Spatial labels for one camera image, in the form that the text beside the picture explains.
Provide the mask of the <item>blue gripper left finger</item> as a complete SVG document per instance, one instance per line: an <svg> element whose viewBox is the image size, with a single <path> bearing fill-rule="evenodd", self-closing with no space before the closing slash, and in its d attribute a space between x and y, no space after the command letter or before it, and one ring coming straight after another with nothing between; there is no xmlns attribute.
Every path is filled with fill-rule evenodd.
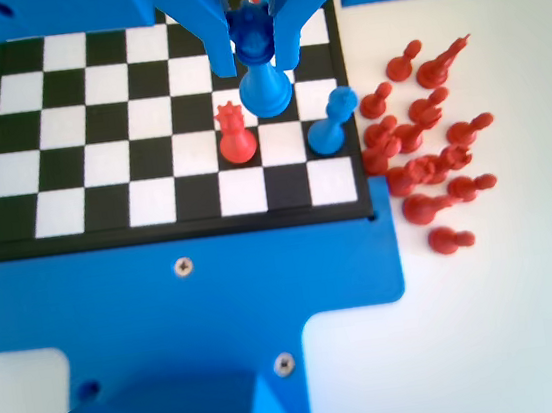
<svg viewBox="0 0 552 413"><path fill-rule="evenodd" d="M237 75L225 14L228 0L170 0L168 14L203 43L212 71L222 78Z"/></svg>

